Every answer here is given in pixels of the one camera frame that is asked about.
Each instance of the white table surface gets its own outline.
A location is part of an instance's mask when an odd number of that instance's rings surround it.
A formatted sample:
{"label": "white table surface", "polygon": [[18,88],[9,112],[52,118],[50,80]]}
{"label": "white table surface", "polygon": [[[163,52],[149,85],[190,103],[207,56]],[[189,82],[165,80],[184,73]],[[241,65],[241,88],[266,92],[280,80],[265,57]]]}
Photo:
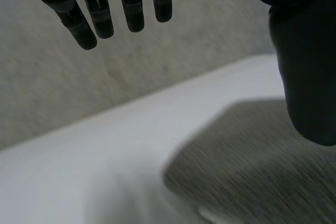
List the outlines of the white table surface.
{"label": "white table surface", "polygon": [[249,58],[0,153],[1,224],[201,223],[163,193],[171,154],[238,100],[283,97]]}

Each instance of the black cylindrical object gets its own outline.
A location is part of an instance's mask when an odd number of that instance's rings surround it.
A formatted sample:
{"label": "black cylindrical object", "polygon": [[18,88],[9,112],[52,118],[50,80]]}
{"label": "black cylindrical object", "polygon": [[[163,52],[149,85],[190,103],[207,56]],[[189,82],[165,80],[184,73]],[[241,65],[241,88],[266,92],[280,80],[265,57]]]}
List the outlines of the black cylindrical object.
{"label": "black cylindrical object", "polygon": [[294,127],[336,145],[336,0],[277,0],[269,28]]}

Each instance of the gray cloth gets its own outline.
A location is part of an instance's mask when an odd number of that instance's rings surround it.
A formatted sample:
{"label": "gray cloth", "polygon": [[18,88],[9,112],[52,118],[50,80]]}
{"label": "gray cloth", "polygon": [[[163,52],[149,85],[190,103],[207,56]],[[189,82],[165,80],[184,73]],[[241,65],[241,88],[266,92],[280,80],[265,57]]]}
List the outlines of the gray cloth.
{"label": "gray cloth", "polygon": [[336,223],[336,147],[300,136],[281,100],[232,106],[182,148],[164,182],[244,223]]}

